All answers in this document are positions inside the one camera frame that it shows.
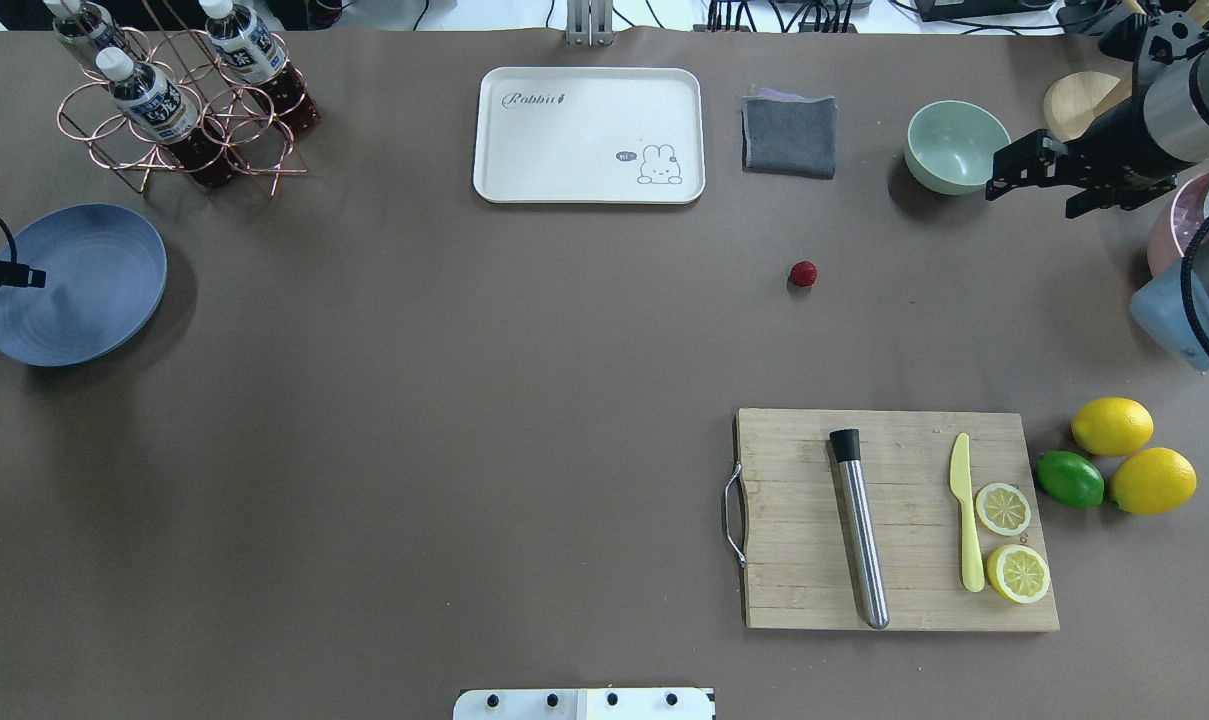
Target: cutting board handle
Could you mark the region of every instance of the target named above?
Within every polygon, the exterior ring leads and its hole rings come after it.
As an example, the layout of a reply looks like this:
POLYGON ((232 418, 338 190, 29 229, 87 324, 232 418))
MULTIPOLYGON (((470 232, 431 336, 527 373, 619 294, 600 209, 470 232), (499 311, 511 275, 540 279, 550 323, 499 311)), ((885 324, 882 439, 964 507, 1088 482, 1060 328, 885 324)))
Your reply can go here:
MULTIPOLYGON (((733 553, 737 556, 737 565, 746 569, 746 554, 742 552, 741 546, 737 546, 737 541, 733 539, 733 532, 728 528, 728 497, 731 494, 733 483, 737 483, 737 509, 742 509, 745 503, 742 503, 742 461, 737 460, 733 463, 733 475, 729 475, 728 483, 724 484, 724 538, 728 541, 728 547, 733 548, 733 553)), ((742 538, 742 544, 746 544, 746 538, 742 538)))

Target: lemon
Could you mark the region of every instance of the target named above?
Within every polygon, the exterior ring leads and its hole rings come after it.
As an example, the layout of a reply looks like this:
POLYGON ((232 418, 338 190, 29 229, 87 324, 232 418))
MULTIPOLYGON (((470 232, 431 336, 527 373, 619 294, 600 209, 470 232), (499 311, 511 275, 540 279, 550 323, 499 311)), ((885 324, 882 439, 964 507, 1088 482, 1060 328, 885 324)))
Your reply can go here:
POLYGON ((1048 562, 1024 544, 1003 544, 987 557, 987 579, 1008 600, 1029 603, 1048 594, 1048 562))
POLYGON ((1141 451, 1156 432, 1151 413, 1136 400, 1098 397, 1071 419, 1075 442, 1093 455, 1120 457, 1141 451))
POLYGON ((990 483, 973 501, 978 519, 997 536, 1019 536, 1030 527, 1030 503, 1008 483, 990 483))
POLYGON ((1035 461, 1035 478, 1048 497, 1071 507, 1097 507, 1106 495, 1106 480, 1087 457, 1052 449, 1035 461))
POLYGON ((1134 515, 1167 512, 1194 495, 1194 469, 1190 460, 1167 447, 1152 447, 1129 457, 1111 477, 1111 500, 1134 515))

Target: black muddler tip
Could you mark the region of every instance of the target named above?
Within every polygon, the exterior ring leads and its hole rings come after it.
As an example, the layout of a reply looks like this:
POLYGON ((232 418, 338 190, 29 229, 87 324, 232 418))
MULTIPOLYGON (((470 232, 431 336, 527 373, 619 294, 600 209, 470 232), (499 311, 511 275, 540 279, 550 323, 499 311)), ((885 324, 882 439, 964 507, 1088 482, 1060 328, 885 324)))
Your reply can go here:
POLYGON ((861 439, 856 428, 832 432, 831 447, 835 452, 835 461, 861 460, 861 439))

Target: brown tabletop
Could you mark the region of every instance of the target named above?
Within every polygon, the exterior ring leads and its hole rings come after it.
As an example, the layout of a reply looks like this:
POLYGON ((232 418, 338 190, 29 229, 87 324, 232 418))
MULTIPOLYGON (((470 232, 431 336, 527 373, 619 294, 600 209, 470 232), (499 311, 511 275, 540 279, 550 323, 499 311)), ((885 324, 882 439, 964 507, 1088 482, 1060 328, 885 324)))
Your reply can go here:
POLYGON ((715 687, 723 719, 1209 718, 1209 374, 1128 314, 1159 204, 942 199, 901 159, 927 101, 1020 137, 1055 79, 1122 68, 1083 37, 562 36, 290 36, 325 118, 267 202, 135 196, 54 130, 69 56, 0 33, 2 217, 125 205, 170 271, 110 356, 0 355, 0 719, 449 718, 462 689, 609 683, 715 687), (573 64, 700 79, 699 201, 476 196, 481 76, 573 64), (754 86, 837 97, 833 181, 742 170, 754 86), (1106 395, 1201 488, 1156 518, 1040 497, 1060 632, 745 628, 737 407, 1020 413, 1036 455, 1106 395))

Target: cutting board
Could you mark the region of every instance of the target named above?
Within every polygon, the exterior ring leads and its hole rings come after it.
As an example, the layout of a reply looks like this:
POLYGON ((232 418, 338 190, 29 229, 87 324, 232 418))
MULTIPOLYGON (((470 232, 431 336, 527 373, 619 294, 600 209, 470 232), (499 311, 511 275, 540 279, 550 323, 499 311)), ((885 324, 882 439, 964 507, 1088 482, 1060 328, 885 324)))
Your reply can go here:
POLYGON ((960 583, 960 510, 947 486, 956 434, 971 437, 973 492, 1008 483, 1032 506, 1019 538, 978 524, 982 557, 1020 542, 1052 562, 1039 523, 1020 416, 860 410, 739 410, 750 628, 868 631, 857 615, 832 430, 857 428, 887 597, 889 631, 1051 632, 1053 591, 1031 605, 960 583))

